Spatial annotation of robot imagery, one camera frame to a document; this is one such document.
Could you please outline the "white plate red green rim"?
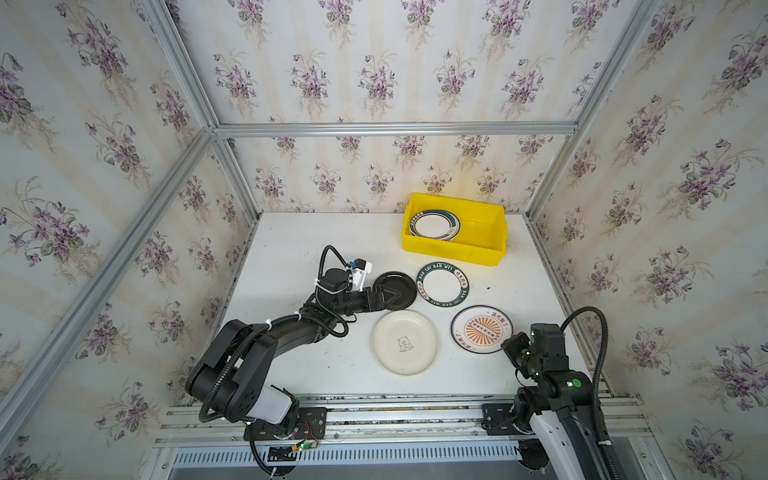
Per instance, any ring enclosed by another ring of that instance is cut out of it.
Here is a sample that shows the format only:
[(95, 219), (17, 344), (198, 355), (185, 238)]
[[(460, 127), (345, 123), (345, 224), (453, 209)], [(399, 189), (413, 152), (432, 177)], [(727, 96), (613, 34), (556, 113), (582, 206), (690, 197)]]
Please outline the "white plate red green rim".
[(452, 241), (461, 230), (458, 217), (445, 210), (425, 210), (411, 217), (408, 228), (412, 236), (438, 241)]

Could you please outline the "aluminium frame post right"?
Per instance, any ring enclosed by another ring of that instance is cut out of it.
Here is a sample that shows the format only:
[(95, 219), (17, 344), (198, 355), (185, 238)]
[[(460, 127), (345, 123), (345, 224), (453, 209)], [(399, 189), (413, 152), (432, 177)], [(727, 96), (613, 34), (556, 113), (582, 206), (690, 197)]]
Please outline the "aluminium frame post right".
[(591, 124), (606, 104), (612, 88), (632, 59), (642, 33), (650, 24), (659, 4), (659, 1), (642, 0), (638, 1), (631, 10), (593, 87), (578, 110), (575, 131), (566, 136), (526, 207), (527, 220), (533, 221), (541, 214), (576, 147), (585, 138)]

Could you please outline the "aluminium frame back crossbar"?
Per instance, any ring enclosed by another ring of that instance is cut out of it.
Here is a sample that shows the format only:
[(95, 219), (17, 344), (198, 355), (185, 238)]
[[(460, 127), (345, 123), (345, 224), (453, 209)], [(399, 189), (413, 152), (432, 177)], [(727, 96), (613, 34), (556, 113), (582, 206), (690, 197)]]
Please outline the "aluminium frame back crossbar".
[(461, 135), (572, 135), (576, 122), (470, 121), (368, 123), (237, 123), (221, 124), (213, 132), (222, 138), (261, 137), (375, 137)]

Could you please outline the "white plate orange sunburst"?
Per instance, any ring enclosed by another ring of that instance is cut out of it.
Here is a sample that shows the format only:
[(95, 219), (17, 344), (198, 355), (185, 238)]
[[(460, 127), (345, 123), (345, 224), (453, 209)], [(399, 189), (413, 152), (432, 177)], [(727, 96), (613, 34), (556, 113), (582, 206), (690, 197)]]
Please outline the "white plate orange sunburst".
[(473, 354), (493, 354), (514, 333), (511, 319), (501, 310), (474, 305), (458, 312), (451, 321), (451, 336), (463, 350)]

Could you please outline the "black round plate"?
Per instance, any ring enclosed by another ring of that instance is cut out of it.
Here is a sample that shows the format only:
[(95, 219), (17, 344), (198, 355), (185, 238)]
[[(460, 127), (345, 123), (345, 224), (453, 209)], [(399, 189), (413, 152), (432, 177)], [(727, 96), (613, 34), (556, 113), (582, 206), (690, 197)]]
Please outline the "black round plate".
[(374, 281), (373, 287), (375, 285), (386, 285), (400, 291), (401, 300), (399, 310), (409, 308), (415, 302), (418, 295), (415, 281), (407, 274), (399, 271), (383, 273)]

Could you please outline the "white plate green text rim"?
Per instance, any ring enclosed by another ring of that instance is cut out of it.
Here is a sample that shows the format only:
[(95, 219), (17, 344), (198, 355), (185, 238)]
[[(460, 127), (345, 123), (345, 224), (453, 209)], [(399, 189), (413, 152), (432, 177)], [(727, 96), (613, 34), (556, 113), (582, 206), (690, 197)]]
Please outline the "white plate green text rim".
[(466, 274), (446, 262), (433, 262), (422, 267), (416, 277), (416, 286), (425, 301), (441, 308), (460, 305), (470, 292)]

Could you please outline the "yellow plastic bin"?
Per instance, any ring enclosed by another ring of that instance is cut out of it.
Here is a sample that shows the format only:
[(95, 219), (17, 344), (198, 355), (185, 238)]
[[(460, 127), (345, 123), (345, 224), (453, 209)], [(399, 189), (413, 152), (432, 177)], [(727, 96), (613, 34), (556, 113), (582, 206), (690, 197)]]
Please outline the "yellow plastic bin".
[(506, 254), (508, 225), (499, 205), (414, 193), (403, 214), (402, 249), (496, 266)]

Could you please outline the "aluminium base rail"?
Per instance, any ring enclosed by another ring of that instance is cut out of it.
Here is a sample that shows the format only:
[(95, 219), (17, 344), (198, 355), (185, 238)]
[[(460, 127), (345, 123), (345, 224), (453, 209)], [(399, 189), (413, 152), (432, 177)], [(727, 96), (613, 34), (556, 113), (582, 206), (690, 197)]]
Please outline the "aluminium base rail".
[[(300, 407), (328, 410), (325, 437), (301, 452), (294, 466), (410, 462), (493, 461), (520, 458), (527, 436), (489, 436), (481, 428), (481, 406), (511, 402), (492, 395), (310, 396)], [(167, 479), (183, 467), (258, 467), (246, 424), (201, 423), (197, 406), (162, 410), (142, 479)]]

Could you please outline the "aluminium frame post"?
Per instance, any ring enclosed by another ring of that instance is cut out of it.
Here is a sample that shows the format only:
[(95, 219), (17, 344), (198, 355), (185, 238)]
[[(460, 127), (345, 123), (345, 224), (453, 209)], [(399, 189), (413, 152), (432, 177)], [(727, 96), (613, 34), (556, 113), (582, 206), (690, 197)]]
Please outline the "aluminium frame post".
[(1, 445), (208, 148), (174, 1), (1, 5)]
[(575, 131), (566, 136), (526, 207), (527, 220), (533, 221), (541, 214), (576, 147), (585, 138), (591, 124), (606, 104), (612, 88), (632, 59), (642, 33), (650, 24), (659, 4), (659, 1), (642, 0), (638, 1), (631, 10), (593, 87), (578, 110)]

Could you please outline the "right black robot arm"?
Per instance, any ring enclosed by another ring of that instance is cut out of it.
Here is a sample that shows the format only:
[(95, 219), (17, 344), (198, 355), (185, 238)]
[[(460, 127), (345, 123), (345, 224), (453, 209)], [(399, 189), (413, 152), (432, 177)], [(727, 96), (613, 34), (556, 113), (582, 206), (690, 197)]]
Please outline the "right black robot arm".
[[(600, 345), (591, 375), (570, 367), (565, 331), (582, 314), (600, 325)], [(559, 325), (533, 323), (502, 343), (515, 371), (534, 382), (518, 389), (509, 418), (520, 432), (535, 435), (560, 479), (624, 479), (599, 399), (609, 329), (604, 313), (593, 306), (574, 310)]]

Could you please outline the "cream plate bear drawing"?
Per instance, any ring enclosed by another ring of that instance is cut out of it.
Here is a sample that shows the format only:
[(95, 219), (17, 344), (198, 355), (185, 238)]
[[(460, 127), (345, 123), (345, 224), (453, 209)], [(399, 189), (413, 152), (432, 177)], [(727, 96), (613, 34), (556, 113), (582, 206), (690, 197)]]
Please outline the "cream plate bear drawing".
[(418, 312), (401, 310), (385, 315), (376, 323), (371, 348), (385, 370), (400, 376), (414, 376), (432, 366), (440, 343), (430, 320)]

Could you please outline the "aluminium frame post left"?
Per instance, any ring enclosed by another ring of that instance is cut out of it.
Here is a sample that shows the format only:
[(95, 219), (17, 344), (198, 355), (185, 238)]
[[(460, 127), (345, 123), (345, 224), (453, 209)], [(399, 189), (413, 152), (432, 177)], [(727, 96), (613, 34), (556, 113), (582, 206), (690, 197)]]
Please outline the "aluminium frame post left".
[(1, 445), (208, 148), (174, 1), (1, 5)]

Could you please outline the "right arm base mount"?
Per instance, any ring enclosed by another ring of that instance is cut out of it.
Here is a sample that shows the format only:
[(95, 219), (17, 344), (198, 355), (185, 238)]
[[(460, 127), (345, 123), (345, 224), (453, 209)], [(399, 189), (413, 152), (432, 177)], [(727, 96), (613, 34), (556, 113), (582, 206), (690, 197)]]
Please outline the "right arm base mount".
[(533, 386), (520, 387), (511, 402), (485, 403), (481, 406), (481, 428), (489, 436), (519, 434), (527, 439), (518, 441), (518, 462), (530, 471), (545, 469), (550, 461), (541, 441), (535, 437), (531, 418), (546, 407), (544, 397)]

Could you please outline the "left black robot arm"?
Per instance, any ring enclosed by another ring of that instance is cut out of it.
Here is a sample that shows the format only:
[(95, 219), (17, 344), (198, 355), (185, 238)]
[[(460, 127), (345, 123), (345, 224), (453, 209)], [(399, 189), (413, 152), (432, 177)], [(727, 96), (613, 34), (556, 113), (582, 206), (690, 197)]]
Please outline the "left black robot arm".
[(198, 420), (248, 422), (275, 413), (275, 421), (283, 422), (296, 403), (289, 392), (273, 392), (279, 402), (287, 403), (276, 410), (264, 408), (260, 400), (276, 357), (327, 337), (346, 337), (359, 314), (404, 310), (415, 301), (416, 286), (409, 276), (386, 272), (366, 286), (369, 272), (369, 262), (361, 258), (348, 262), (327, 245), (313, 292), (296, 312), (262, 323), (226, 322), (185, 383), (185, 392), (201, 402)]

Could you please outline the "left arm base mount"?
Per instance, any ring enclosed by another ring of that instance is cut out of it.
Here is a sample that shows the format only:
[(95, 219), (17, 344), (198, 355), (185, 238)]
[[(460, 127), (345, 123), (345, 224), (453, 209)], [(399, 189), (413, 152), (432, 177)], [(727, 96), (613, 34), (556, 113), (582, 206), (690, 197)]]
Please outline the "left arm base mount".
[(324, 439), (327, 414), (324, 407), (291, 407), (279, 424), (265, 420), (247, 424), (244, 439), (259, 469), (269, 479), (284, 479), (295, 469), (290, 462)]

